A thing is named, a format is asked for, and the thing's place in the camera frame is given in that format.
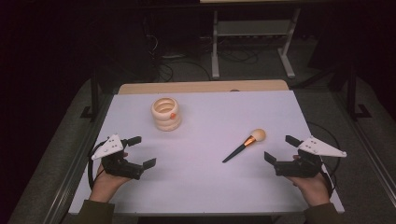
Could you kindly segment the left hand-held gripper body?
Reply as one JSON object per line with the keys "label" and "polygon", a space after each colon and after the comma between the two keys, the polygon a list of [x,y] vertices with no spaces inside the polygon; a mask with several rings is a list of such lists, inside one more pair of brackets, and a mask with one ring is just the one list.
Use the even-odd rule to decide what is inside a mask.
{"label": "left hand-held gripper body", "polygon": [[144,173],[143,166],[130,163],[124,158],[125,148],[128,147],[127,140],[112,134],[94,148],[91,160],[101,160],[105,171],[110,175],[139,179]]}

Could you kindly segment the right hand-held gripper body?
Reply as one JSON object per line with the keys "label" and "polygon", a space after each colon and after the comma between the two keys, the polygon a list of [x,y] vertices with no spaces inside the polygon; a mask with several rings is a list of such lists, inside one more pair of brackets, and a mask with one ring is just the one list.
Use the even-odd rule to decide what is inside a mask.
{"label": "right hand-held gripper body", "polygon": [[347,153],[314,136],[308,137],[297,147],[298,158],[293,161],[278,161],[273,165],[276,175],[301,178],[314,177],[322,171],[321,156],[345,158]]}

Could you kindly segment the makeup brush with black handle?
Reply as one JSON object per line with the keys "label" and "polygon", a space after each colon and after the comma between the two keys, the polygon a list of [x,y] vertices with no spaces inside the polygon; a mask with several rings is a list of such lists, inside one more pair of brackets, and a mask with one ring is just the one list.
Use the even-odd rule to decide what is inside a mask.
{"label": "makeup brush with black handle", "polygon": [[222,162],[226,163],[230,159],[234,158],[236,155],[241,153],[247,147],[257,143],[262,142],[266,138],[266,132],[263,129],[255,129],[251,132],[249,137],[239,146],[237,147],[230,155],[228,155]]}

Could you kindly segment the cream ringed brush holder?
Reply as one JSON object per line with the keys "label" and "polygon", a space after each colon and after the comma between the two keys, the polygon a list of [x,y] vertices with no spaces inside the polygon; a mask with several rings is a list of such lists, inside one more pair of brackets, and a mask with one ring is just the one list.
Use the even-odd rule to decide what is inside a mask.
{"label": "cream ringed brush holder", "polygon": [[181,124],[180,107],[174,98],[163,97],[151,106],[155,126],[164,132],[171,132]]}

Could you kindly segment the person's left hand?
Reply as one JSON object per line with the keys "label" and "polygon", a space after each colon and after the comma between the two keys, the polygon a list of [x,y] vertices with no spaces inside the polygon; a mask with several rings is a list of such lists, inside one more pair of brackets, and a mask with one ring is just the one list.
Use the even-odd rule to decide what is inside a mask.
{"label": "person's left hand", "polygon": [[100,165],[89,200],[98,203],[108,203],[118,189],[128,181],[130,181],[130,178],[108,174],[103,165]]}

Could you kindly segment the person's right hand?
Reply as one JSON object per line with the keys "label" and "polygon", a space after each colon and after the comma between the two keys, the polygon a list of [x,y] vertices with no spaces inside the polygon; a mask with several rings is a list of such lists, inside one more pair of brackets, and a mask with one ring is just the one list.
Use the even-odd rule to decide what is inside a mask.
{"label": "person's right hand", "polygon": [[330,202],[328,182],[322,174],[309,178],[287,176],[287,179],[299,189],[310,207]]}

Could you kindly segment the black metal stand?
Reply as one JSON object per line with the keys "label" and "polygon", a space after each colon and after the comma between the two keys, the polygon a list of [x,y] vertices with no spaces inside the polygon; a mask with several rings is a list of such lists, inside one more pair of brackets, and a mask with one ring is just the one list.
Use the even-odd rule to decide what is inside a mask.
{"label": "black metal stand", "polygon": [[99,113],[99,85],[98,85],[96,71],[92,72],[90,84],[91,84],[91,104],[89,106],[84,107],[80,117],[82,119],[89,119],[90,122],[94,122]]}
{"label": "black metal stand", "polygon": [[370,118],[371,114],[365,105],[356,104],[356,89],[357,89],[357,73],[353,65],[350,65],[350,71],[347,79],[346,91],[346,111],[348,115],[357,121],[361,118]]}

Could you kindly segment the wooden table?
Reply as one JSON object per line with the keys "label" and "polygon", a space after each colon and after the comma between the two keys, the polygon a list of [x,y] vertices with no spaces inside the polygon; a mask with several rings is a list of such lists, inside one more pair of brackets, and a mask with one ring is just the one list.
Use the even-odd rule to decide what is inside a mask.
{"label": "wooden table", "polygon": [[284,80],[232,80],[123,84],[119,94],[156,94],[227,91],[287,91]]}

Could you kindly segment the grey metal rail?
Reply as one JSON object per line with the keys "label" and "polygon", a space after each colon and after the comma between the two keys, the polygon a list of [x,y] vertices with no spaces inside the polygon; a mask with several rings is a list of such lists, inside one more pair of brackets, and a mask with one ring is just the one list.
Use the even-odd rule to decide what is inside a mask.
{"label": "grey metal rail", "polygon": [[374,173],[396,207],[396,121],[373,98],[348,100],[342,93],[333,95],[350,127],[357,135]]}
{"label": "grey metal rail", "polygon": [[84,170],[89,159],[88,154],[94,148],[112,99],[112,95],[106,94],[99,97],[97,101],[99,107],[95,112],[90,112],[90,107],[88,106],[87,118],[78,118],[78,121],[83,122],[83,126],[72,130],[76,134],[73,140],[77,140],[78,145],[72,147],[71,161],[67,165],[66,173],[63,175],[61,184],[55,192],[43,224],[62,224],[64,217],[68,214],[68,209],[73,202],[79,182],[84,176]]}

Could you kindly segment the grey metal stand frame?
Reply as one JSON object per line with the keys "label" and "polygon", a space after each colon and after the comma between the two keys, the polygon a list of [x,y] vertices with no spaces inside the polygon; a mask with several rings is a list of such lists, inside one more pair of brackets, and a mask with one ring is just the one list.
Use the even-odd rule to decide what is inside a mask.
{"label": "grey metal stand frame", "polygon": [[264,21],[220,21],[219,13],[213,15],[213,35],[211,53],[211,74],[214,79],[219,79],[218,38],[229,36],[269,36],[283,35],[286,41],[282,48],[277,49],[278,56],[288,78],[295,78],[295,73],[288,58],[288,50],[297,26],[301,10],[295,8],[289,20],[264,20]]}

